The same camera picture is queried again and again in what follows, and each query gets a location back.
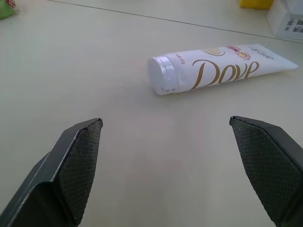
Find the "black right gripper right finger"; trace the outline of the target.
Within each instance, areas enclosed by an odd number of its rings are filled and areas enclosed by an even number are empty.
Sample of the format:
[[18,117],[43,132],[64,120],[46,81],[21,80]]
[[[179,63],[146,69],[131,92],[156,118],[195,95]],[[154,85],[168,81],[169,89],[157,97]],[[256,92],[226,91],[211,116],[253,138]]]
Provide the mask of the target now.
[[303,148],[282,128],[232,116],[245,173],[276,227],[303,227]]

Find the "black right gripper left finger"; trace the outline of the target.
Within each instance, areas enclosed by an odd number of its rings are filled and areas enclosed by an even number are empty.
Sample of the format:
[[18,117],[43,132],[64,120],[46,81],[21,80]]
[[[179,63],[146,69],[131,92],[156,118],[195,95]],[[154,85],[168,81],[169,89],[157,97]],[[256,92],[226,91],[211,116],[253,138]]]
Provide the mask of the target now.
[[0,227],[78,227],[95,177],[103,121],[66,129],[0,214]]

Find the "white Dove cream tube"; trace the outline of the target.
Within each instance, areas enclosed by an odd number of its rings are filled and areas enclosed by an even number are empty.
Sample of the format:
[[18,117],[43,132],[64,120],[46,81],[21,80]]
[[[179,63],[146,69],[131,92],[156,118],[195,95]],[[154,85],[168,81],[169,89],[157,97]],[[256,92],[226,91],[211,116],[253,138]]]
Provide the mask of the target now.
[[147,61],[158,95],[187,92],[298,66],[259,44],[168,53]]

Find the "white barcode box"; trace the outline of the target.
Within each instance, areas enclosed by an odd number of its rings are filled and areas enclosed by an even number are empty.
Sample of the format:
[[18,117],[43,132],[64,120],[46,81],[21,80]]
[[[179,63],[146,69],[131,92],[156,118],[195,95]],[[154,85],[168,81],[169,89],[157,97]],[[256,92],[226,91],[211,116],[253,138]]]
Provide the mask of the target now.
[[303,41],[303,0],[274,0],[267,20],[275,37]]

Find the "yellow box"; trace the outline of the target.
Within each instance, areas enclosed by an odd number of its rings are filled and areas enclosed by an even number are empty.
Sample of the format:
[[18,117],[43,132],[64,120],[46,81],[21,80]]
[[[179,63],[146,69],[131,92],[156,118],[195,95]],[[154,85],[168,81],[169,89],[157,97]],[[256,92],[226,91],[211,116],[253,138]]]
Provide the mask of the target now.
[[246,9],[270,9],[274,0],[239,0],[241,8]]

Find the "green packet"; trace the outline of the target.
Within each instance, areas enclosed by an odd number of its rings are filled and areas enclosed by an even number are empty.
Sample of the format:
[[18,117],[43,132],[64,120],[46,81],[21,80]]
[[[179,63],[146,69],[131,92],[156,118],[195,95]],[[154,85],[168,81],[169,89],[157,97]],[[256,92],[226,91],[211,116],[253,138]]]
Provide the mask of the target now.
[[0,0],[0,20],[15,14],[15,0]]

